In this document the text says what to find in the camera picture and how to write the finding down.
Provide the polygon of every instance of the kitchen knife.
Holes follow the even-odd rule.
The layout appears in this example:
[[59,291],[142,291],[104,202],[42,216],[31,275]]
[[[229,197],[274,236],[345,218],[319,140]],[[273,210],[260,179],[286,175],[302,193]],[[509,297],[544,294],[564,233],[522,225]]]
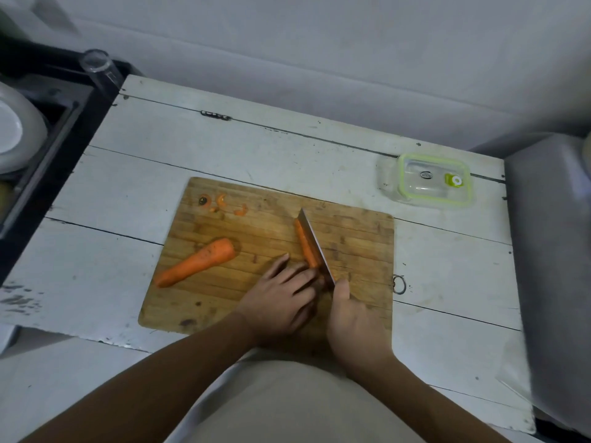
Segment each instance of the kitchen knife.
[[333,278],[332,273],[330,273],[329,265],[326,262],[324,253],[322,253],[320,244],[318,244],[318,239],[316,239],[316,235],[314,234],[314,230],[312,230],[312,226],[310,225],[310,221],[308,221],[308,217],[306,216],[304,208],[300,210],[297,218],[300,222],[301,228],[304,230],[304,235],[308,241],[308,244],[310,245],[315,259],[320,262],[318,272],[324,278],[324,288],[332,292],[335,289],[335,279]]

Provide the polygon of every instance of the hand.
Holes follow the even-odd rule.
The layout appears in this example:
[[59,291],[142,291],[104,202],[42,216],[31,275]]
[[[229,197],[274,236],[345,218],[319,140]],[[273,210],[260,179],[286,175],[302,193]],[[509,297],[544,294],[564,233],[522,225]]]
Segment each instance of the hand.
[[308,286],[316,269],[302,272],[306,263],[285,267],[289,254],[278,258],[249,290],[235,309],[241,314],[261,345],[291,334],[316,313],[316,289]]
[[351,298],[347,280],[336,283],[327,334],[336,358],[353,377],[394,358],[380,319],[365,304]]

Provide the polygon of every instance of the forearm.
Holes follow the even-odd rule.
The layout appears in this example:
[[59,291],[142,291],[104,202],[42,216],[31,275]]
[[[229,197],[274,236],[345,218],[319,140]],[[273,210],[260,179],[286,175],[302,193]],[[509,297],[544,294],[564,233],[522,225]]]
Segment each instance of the forearm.
[[254,344],[242,316],[232,313],[115,376],[23,442],[160,443]]
[[427,443],[508,441],[478,418],[418,379],[393,355],[355,379]]

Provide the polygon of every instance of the carrot scrap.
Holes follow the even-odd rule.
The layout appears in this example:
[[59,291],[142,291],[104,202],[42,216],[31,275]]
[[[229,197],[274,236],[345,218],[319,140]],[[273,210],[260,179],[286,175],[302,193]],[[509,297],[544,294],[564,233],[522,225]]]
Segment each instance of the carrot scrap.
[[248,213],[248,207],[246,204],[242,204],[241,210],[234,210],[234,214],[237,216],[244,216],[247,213]]
[[226,196],[226,193],[221,193],[219,196],[216,197],[216,203],[220,206],[220,208],[224,208],[227,204],[223,201],[223,198]]
[[200,207],[207,208],[211,205],[211,197],[207,194],[200,194],[198,203]]
[[313,268],[320,267],[320,261],[316,259],[314,256],[314,252],[312,252],[312,248],[310,247],[310,243],[306,239],[306,235],[304,234],[304,229],[301,228],[300,221],[296,218],[294,220],[295,225],[295,232],[297,233],[297,237],[300,240],[301,250],[304,253],[304,259],[308,263],[308,266]]
[[218,266],[235,257],[236,251],[230,239],[221,238],[206,245],[197,253],[193,253],[179,264],[156,275],[154,284],[159,288],[167,288],[194,273]]

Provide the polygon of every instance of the cutting board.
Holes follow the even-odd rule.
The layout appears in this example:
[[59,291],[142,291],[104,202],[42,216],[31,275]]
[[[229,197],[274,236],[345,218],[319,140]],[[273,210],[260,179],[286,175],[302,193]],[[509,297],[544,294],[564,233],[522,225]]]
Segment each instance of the cutting board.
[[[223,206],[218,206],[216,198],[221,194],[225,194]],[[208,199],[210,204],[200,205]],[[230,313],[278,256],[289,252],[292,261],[303,261],[293,225],[300,208],[306,209],[335,279],[347,278],[352,294],[376,311],[391,330],[392,216],[200,177],[188,181],[154,275],[217,238],[232,240],[238,255],[170,288],[158,288],[151,282],[139,324],[194,333]],[[330,295],[321,294],[316,317],[280,342],[277,349],[311,356],[329,355],[326,326],[330,305]]]

